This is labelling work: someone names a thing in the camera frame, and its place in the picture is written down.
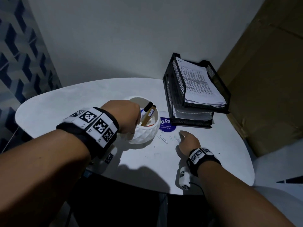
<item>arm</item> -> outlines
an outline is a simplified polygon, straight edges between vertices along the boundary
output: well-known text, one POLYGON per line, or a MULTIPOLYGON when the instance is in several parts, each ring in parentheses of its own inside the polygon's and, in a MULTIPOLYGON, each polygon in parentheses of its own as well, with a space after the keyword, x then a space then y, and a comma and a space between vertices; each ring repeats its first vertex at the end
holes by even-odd
MULTIPOLYGON (((112 100, 101 107, 133 132, 140 107, 112 100)), ((57 129, 0 155, 0 226, 48 225, 91 160, 73 134, 57 129)))
MULTIPOLYGON (((179 144, 186 156, 200 147, 199 140, 181 131, 179 144)), ((206 200, 224 226, 294 226, 275 206, 252 187, 226 171, 220 164, 206 161, 198 168, 206 200)))

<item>black marker cap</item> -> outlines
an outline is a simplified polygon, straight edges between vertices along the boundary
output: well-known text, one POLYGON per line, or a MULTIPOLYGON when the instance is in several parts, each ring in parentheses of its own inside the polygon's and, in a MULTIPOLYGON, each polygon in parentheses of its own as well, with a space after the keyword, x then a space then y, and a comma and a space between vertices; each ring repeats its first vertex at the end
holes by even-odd
POLYGON ((144 111, 145 111, 145 112, 148 112, 149 109, 150 109, 152 106, 153 106, 153 103, 150 101, 150 102, 146 105, 146 107, 144 108, 144 111))

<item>blue and white pattern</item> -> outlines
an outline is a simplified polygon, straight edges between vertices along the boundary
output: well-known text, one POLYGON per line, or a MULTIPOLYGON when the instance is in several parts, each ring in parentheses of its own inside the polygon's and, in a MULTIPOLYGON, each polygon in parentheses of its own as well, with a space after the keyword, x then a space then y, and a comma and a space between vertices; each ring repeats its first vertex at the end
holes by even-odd
POLYGON ((27 99, 60 88, 27 0, 0 0, 0 153, 27 99))

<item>white bowl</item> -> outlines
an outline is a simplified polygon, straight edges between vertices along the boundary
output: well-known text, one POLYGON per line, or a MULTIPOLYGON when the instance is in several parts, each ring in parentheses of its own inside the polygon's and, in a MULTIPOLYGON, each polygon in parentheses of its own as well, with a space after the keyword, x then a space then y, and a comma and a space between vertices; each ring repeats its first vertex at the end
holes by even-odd
MULTIPOLYGON (((145 106, 150 102, 150 100, 148 100, 144 97, 141 97, 141 96, 127 97, 126 100, 139 104, 140 108, 145 108, 145 106)), ((134 134, 132 134, 132 135, 121 134, 120 136, 131 144, 142 144, 142 143, 152 140, 156 136, 156 134, 160 128, 160 124, 161 124, 160 116, 159 116, 157 108, 154 111, 153 115, 151 116, 151 119, 147 125, 151 125, 151 124, 154 124, 154 125, 153 126, 137 125, 134 134)))

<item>tabletop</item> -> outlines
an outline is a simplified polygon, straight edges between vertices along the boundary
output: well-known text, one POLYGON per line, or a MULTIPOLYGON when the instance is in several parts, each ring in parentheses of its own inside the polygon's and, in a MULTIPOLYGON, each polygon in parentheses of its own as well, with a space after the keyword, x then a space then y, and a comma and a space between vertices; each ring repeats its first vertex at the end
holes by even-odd
MULTIPOLYGON (((35 96, 18 108, 15 120, 36 138, 54 130, 64 118, 83 107, 100 107, 111 99, 130 96, 145 97, 157 105, 159 111, 168 111, 162 80, 116 78, 76 84, 35 96)), ((244 141, 225 114, 214 113, 213 120, 211 129, 177 126, 175 134, 180 130, 194 134, 227 171, 249 186, 253 185, 255 173, 244 141)), ((200 193, 196 189, 186 192, 178 185, 178 170, 185 166, 185 158, 178 152, 175 139, 165 143, 155 137, 138 145, 117 138, 114 145, 117 154, 107 168, 95 158, 88 169, 144 189, 179 195, 200 193)))

